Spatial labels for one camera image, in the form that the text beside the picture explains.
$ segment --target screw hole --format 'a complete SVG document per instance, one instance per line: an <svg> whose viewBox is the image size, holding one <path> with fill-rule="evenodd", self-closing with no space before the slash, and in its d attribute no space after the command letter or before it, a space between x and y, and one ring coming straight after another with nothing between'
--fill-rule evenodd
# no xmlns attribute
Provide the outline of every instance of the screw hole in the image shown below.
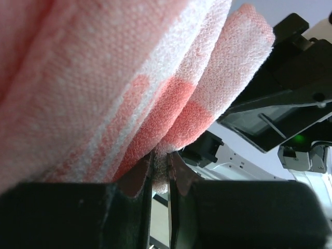
<svg viewBox="0 0 332 249"><path fill-rule="evenodd" d="M315 100L316 102L322 102L325 100L325 95L322 94L321 92L317 92L312 96L312 99Z"/></svg>

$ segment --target striped towel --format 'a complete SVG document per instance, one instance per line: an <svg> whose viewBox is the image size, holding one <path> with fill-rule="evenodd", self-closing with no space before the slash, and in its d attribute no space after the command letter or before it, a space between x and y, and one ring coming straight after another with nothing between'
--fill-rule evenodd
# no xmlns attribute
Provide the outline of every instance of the striped towel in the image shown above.
<svg viewBox="0 0 332 249"><path fill-rule="evenodd" d="M0 192L20 181L112 182L151 150L193 142L271 52L231 0L0 2Z"/></svg>

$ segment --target pink towel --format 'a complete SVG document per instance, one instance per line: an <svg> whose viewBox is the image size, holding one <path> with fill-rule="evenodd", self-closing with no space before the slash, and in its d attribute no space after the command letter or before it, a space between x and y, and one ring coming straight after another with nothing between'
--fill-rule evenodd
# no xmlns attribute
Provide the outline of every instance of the pink towel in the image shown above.
<svg viewBox="0 0 332 249"><path fill-rule="evenodd" d="M263 17L230 4L1 1L0 192L115 181L193 142L271 52Z"/></svg>

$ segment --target green light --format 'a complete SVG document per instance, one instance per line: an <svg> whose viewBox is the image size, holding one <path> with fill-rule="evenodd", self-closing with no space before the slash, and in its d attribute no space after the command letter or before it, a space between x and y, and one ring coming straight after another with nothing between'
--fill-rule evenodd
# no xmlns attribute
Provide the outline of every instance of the green light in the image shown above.
<svg viewBox="0 0 332 249"><path fill-rule="evenodd" d="M302 135L296 135L294 138L293 138L294 142L298 143L298 144L302 144L305 142L306 138Z"/></svg>

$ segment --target terry cloth fabric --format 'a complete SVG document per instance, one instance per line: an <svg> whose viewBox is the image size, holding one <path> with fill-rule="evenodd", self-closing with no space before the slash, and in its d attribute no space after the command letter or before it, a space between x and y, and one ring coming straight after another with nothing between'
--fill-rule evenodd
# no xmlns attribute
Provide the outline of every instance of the terry cloth fabric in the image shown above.
<svg viewBox="0 0 332 249"><path fill-rule="evenodd" d="M271 52L264 18L251 5L227 18L230 5L1 1L0 192L116 181L153 149L164 172Z"/></svg>

